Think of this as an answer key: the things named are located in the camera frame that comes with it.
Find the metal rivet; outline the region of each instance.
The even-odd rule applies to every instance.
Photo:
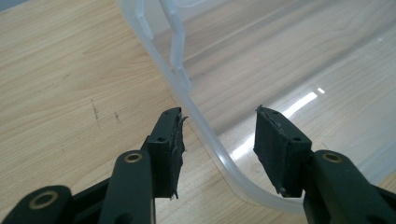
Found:
[[[50,204],[54,203],[58,199],[59,194],[54,190],[47,190],[39,195],[35,196],[32,201],[29,203],[29,207],[33,210],[41,209],[44,207],[49,206]]]
[[[324,153],[322,155],[322,158],[325,159],[326,161],[331,161],[335,163],[343,162],[343,159],[341,159],[341,157],[331,152]]]
[[[131,153],[125,156],[125,161],[126,162],[137,162],[142,160],[143,156],[140,153]]]

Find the wood grain surface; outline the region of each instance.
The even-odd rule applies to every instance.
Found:
[[[396,150],[395,10],[389,0],[233,0],[185,21],[190,97],[244,175],[274,192],[251,150],[254,109],[283,113],[307,95],[315,100],[288,117],[314,150],[360,167],[387,144]],[[171,37],[154,38],[165,59]],[[373,181],[382,168],[371,167]]]
[[[114,1],[32,0],[1,12],[0,219],[32,190],[77,193],[109,177],[178,105]],[[180,199],[156,201],[159,223],[306,222],[235,196],[189,122]],[[396,191],[396,173],[381,186]]]

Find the clear plastic container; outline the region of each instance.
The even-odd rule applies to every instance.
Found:
[[[289,212],[252,148],[258,105],[352,159],[396,169],[396,2],[119,0],[125,19],[251,200]]]

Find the wooden table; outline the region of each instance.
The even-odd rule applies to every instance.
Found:
[[[114,1],[32,0],[0,13],[0,219],[32,190],[110,176],[180,103]],[[304,223],[235,196],[185,123],[179,200],[160,223]],[[381,187],[396,191],[396,173]]]

